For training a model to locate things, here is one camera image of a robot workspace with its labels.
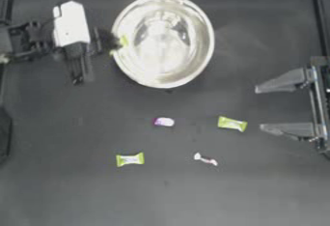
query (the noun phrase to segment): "silver bowl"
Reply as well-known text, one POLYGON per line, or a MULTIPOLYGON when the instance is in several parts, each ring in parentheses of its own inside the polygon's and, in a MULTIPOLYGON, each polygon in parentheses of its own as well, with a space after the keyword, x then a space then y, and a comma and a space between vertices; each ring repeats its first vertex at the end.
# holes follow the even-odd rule
POLYGON ((208 64, 212 26, 201 9, 188 0, 136 0, 119 14, 112 33, 124 45, 113 52, 116 63, 141 85, 177 87, 208 64))

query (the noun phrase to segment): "metal bowl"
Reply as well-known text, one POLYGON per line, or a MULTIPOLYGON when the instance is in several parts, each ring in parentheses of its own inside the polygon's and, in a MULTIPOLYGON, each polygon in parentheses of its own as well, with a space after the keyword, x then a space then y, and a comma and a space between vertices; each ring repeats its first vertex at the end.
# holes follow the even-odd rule
POLYGON ((188 0, 136 0, 117 16, 112 33, 123 41, 113 57, 139 84, 173 88, 205 68, 213 31, 201 9, 188 0))

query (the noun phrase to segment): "green candy wrapper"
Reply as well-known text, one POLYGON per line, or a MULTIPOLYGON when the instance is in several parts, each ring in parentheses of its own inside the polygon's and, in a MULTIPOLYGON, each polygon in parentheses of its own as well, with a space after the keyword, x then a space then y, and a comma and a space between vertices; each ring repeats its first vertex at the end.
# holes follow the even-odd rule
POLYGON ((117 167, 123 167, 127 164, 144 164, 144 154, 137 155, 116 155, 117 167))
POLYGON ((238 129, 240 132, 244 132, 247 122, 240 122, 226 117, 219 117, 218 127, 238 129))

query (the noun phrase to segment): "white candy wrapper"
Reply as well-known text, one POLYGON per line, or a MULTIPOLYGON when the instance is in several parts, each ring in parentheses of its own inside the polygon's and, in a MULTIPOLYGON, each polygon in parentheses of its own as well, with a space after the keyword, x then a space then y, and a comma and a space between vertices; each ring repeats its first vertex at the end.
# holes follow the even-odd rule
POLYGON ((173 120, 165 117, 160 117, 155 119, 153 125, 161 127, 172 127, 175 124, 173 120))
POLYGON ((208 159, 208 158, 201 157, 200 153, 193 154, 193 160, 199 160, 203 163, 212 164, 213 166, 218 166, 218 161, 215 159, 208 159))

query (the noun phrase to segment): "black tray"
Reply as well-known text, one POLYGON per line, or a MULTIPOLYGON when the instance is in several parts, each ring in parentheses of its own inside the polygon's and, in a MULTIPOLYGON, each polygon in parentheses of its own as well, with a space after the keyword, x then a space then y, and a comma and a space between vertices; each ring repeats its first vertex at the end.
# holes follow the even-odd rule
MULTIPOLYGON (((14 23, 46 20, 60 0, 8 0, 14 23)), ((76 0, 89 25, 111 28, 133 0, 76 0)), ((311 119, 307 91, 256 96, 254 86, 327 54, 316 0, 192 0, 215 29, 203 74, 173 90, 135 84, 108 55, 95 82, 73 87, 63 64, 42 59, 5 70, 12 157, 0 169, 0 222, 17 225, 320 225, 328 162, 306 143, 259 131, 311 119), (216 127, 223 115, 248 122, 216 127), (153 127, 157 116, 173 128, 153 127), (116 168, 116 154, 145 164, 116 168), (201 165, 193 153, 213 157, 201 165)))

